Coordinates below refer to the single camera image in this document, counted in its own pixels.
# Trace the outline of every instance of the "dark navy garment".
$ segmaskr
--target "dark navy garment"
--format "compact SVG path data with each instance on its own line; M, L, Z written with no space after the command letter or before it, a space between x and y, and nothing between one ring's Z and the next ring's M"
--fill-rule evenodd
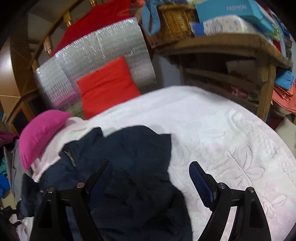
M104 240L191 241L184 197L171 184L167 172L170 153L169 134L158 135L145 126L135 126L103 137L101 129L96 128L63 147L61 160L43 173L39 188L73 188L109 160L112 178L91 210ZM28 187L24 188L20 211L28 214L34 208L36 214L43 194L36 192L36 184L23 183L27 184L34 188L31 193ZM74 239L80 240L71 208L67 215Z

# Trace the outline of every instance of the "screw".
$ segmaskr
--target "screw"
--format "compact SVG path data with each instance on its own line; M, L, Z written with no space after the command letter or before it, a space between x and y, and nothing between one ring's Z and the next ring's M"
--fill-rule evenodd
M218 187L221 189L224 189L226 187L225 183L218 183Z
M83 187L84 187L84 183L78 183L78 184L76 185L76 187L77 187L77 188L83 188Z
M53 192L54 192L54 188L48 188L48 189L47 189L47 192L48 192L48 193L53 193Z
M255 189L253 187L248 187L249 192L255 192Z

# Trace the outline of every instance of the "wooden shelf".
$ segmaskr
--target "wooden shelf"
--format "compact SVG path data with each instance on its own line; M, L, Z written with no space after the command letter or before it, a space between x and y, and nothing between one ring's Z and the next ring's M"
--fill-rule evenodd
M189 53L223 53L236 56L254 57L265 55L282 68L289 68L292 62L263 37L257 34L216 34L180 40L176 43L155 49L161 55Z

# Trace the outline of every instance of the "magenta cushion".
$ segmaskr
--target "magenta cushion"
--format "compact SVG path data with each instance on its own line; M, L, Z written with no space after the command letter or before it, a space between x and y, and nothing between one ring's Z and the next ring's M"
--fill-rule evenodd
M51 138L62 128L71 116L60 110L47 110L36 116L20 134L20 156L27 170L38 158Z

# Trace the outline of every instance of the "gray clothing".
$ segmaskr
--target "gray clothing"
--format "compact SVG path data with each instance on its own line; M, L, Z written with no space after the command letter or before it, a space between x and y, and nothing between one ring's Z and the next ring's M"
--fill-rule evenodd
M19 140L15 140L15 147L9 152L3 147L4 156L7 166L7 179L11 188L11 191L15 197L15 201L18 202L21 199L22 189L22 176L26 173L28 176L32 176L31 170L24 170L22 167L22 161L19 152Z

